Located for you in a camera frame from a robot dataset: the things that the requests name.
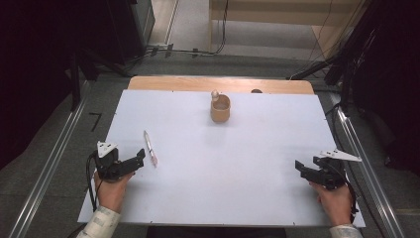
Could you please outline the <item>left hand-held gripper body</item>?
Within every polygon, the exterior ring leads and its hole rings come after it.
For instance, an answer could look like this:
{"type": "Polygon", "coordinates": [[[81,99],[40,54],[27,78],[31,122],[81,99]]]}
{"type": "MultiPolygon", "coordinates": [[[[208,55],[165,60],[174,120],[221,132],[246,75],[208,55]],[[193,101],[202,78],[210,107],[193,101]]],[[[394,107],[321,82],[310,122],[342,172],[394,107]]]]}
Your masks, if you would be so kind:
{"type": "Polygon", "coordinates": [[[103,180],[118,180],[128,173],[119,160],[119,150],[115,143],[97,143],[95,165],[99,177],[103,180]]]}

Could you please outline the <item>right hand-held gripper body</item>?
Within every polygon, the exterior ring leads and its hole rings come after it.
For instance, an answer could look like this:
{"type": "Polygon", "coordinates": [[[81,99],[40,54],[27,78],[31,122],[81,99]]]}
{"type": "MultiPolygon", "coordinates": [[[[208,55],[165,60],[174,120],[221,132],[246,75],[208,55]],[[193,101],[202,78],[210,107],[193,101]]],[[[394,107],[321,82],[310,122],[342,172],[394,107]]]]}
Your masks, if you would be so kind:
{"type": "Polygon", "coordinates": [[[321,151],[318,157],[314,157],[313,163],[320,168],[322,174],[319,183],[328,190],[334,190],[348,183],[344,161],[360,163],[362,158],[339,149],[321,151]]]}

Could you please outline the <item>person's left hand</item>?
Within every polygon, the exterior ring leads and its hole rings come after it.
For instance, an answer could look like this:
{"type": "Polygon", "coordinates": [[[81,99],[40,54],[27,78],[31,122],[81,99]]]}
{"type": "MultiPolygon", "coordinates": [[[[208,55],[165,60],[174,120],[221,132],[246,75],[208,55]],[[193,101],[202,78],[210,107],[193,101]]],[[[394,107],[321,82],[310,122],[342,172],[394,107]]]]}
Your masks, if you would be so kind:
{"type": "Polygon", "coordinates": [[[102,180],[98,173],[95,173],[94,182],[99,204],[116,213],[120,213],[122,211],[128,181],[133,175],[134,173],[130,173],[115,182],[107,182],[102,180]]]}

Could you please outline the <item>person's right hand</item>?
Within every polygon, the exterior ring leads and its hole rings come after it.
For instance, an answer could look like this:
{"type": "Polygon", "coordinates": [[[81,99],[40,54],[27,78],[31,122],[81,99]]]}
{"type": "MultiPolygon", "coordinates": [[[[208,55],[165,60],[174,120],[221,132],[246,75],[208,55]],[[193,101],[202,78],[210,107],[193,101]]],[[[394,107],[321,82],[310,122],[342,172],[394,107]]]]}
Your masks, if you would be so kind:
{"type": "Polygon", "coordinates": [[[352,196],[346,185],[334,190],[310,181],[309,184],[318,193],[318,201],[330,219],[332,226],[351,224],[352,196]]]}

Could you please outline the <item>white and pink pen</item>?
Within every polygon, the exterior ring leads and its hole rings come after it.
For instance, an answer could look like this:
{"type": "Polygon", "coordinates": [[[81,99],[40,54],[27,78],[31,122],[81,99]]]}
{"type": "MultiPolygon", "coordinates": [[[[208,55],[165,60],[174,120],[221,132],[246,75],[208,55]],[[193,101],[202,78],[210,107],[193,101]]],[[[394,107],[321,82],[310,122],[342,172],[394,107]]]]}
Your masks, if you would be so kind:
{"type": "Polygon", "coordinates": [[[149,153],[151,155],[152,164],[154,165],[155,168],[157,168],[158,167],[158,158],[157,158],[157,155],[156,155],[156,153],[155,153],[155,151],[152,147],[152,142],[151,142],[150,136],[149,136],[149,134],[146,130],[144,131],[144,138],[145,138],[145,141],[147,143],[149,153]]]}

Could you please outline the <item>white table board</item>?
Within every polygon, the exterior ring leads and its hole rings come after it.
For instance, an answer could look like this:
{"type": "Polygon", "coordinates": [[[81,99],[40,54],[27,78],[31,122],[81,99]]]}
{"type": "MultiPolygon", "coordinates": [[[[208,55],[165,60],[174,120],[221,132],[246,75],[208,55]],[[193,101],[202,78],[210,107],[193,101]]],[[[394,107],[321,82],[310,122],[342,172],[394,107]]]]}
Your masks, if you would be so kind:
{"type": "Polygon", "coordinates": [[[126,90],[107,139],[119,156],[157,155],[130,179],[122,222],[186,226],[326,226],[316,191],[295,168],[334,150],[314,94],[231,93],[225,123],[207,92],[126,90]]]}

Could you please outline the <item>wooden cup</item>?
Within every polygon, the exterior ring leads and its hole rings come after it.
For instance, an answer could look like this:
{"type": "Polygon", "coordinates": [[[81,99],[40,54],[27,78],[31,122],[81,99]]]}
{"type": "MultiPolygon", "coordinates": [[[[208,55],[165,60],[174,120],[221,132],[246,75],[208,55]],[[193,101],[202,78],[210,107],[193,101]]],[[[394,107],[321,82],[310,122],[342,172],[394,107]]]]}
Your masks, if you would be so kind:
{"type": "Polygon", "coordinates": [[[210,115],[216,123],[227,122],[230,118],[231,101],[227,95],[220,94],[211,101],[210,115]]]}

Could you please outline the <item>black metal stand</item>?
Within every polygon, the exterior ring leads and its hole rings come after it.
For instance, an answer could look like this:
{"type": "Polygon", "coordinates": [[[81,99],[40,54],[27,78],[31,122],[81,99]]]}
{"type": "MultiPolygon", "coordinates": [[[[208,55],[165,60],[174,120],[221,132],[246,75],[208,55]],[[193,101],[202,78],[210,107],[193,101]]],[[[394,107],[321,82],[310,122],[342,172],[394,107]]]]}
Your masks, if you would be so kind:
{"type": "Polygon", "coordinates": [[[69,62],[69,79],[71,82],[72,96],[71,111],[74,111],[81,104],[80,75],[83,74],[86,80],[96,80],[98,78],[99,72],[95,66],[96,62],[104,65],[112,72],[116,72],[121,76],[130,77],[130,75],[121,67],[102,58],[90,49],[84,49],[81,47],[72,49],[69,62]]]}

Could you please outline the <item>dark cabinet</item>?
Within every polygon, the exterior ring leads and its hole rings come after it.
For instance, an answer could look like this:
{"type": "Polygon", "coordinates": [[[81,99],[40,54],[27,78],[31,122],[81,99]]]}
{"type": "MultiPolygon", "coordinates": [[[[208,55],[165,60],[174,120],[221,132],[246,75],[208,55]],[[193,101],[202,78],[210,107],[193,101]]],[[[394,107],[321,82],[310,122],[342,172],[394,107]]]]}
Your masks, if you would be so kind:
{"type": "Polygon", "coordinates": [[[107,58],[125,64],[126,60],[141,57],[156,22],[152,0],[104,0],[109,15],[105,42],[107,58]]]}

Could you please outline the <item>beige wooden shelf unit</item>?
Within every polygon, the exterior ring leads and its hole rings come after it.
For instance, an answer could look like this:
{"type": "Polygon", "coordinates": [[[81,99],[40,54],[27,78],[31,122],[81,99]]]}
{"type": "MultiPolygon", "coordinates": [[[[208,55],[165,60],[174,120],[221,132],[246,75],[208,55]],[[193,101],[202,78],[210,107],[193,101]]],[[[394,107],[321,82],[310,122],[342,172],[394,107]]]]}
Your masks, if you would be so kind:
{"type": "Polygon", "coordinates": [[[358,22],[367,0],[207,0],[209,21],[227,20],[311,26],[323,57],[331,57],[338,43],[358,22]]]}

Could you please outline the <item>metal floor rail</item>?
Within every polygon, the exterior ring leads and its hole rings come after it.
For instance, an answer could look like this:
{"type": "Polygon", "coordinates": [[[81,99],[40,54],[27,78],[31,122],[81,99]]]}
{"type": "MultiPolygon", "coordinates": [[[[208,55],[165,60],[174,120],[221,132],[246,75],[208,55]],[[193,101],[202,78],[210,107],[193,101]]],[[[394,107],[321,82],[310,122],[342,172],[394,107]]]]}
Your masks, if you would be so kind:
{"type": "Polygon", "coordinates": [[[48,189],[48,186],[53,178],[53,174],[61,160],[63,152],[71,138],[74,128],[81,116],[81,113],[85,107],[88,94],[91,91],[93,82],[84,81],[81,85],[80,102],[75,109],[69,113],[65,124],[60,131],[60,134],[50,152],[50,155],[45,162],[45,165],[35,182],[35,185],[31,189],[31,192],[27,196],[23,208],[21,209],[19,216],[15,222],[15,225],[7,238],[24,238],[27,231],[35,217],[43,197],[48,189]]]}
{"type": "Polygon", "coordinates": [[[351,117],[347,116],[341,108],[338,108],[337,115],[352,152],[362,158],[362,161],[359,163],[359,168],[388,238],[405,238],[405,234],[394,209],[389,202],[385,190],[380,184],[378,176],[370,164],[369,158],[352,124],[351,117]]]}

